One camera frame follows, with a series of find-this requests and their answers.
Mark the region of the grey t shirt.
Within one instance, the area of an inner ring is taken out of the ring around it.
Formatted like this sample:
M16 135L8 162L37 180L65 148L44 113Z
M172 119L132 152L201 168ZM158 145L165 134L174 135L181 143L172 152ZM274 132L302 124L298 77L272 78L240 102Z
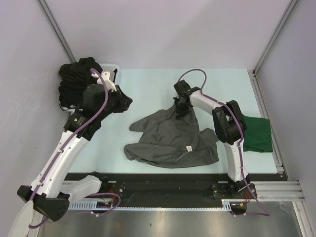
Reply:
M219 161L215 132L210 128L200 130L192 108L184 117L176 118L176 107L172 105L132 123L129 130L141 132L142 136L137 143L124 146L128 160L171 169Z

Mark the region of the black t shirts pile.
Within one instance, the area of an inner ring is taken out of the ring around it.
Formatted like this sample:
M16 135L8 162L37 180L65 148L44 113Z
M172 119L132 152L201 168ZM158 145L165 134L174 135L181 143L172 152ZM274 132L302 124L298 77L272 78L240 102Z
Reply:
M83 100L83 92L86 88L97 82L97 79L91 75L90 69L102 72L101 66L93 57L81 58L77 62L60 67L61 82L58 91L59 105L63 111L75 109Z

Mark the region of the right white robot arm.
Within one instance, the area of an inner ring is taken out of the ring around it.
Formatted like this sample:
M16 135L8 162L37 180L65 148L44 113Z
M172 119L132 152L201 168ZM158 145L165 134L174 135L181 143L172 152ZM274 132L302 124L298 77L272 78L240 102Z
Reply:
M174 84L176 118L187 115L192 107L200 108L213 117L215 134L224 144L228 160L228 193L233 198L241 197L250 185L245 167L243 145L247 130L244 116L237 101L224 103L206 94L201 88L191 88L184 80Z

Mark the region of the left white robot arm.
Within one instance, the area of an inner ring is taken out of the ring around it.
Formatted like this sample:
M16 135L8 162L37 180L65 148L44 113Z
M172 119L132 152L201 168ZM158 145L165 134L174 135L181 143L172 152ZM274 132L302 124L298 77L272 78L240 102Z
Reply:
M70 185L62 183L77 156L101 128L102 120L112 113L127 111L132 102L118 85L108 91L101 84L88 86L49 161L30 185L20 186L18 196L24 202L31 200L35 211L56 222L71 204L94 194L100 198L110 195L108 177L96 171Z

